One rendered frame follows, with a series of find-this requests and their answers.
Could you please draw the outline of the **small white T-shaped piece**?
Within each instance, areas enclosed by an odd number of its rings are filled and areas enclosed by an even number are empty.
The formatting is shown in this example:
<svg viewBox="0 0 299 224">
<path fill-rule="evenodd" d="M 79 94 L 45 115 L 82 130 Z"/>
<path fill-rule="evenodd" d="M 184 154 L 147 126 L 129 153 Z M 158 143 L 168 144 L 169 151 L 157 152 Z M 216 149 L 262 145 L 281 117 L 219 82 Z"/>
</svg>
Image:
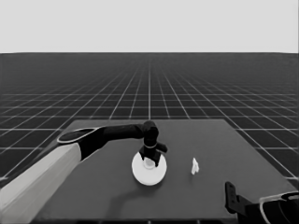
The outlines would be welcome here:
<svg viewBox="0 0 299 224">
<path fill-rule="evenodd" d="M 199 172 L 199 164 L 198 164 L 196 158 L 192 159 L 192 170 L 191 170 L 191 172 L 192 172 L 192 175 L 195 175 L 196 173 Z"/>
</svg>

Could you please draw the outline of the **large thick white disc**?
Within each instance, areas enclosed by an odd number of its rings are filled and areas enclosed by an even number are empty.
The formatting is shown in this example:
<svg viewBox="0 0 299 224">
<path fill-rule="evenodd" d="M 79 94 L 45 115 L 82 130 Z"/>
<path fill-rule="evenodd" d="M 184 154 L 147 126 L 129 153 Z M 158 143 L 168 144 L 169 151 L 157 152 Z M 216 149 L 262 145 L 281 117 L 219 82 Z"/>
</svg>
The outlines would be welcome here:
<svg viewBox="0 0 299 224">
<path fill-rule="evenodd" d="M 135 179 L 145 186 L 154 186 L 159 184 L 165 177 L 167 171 L 167 163 L 164 155 L 160 157 L 158 166 L 154 161 L 145 158 L 142 159 L 137 152 L 132 160 L 132 172 Z"/>
</svg>

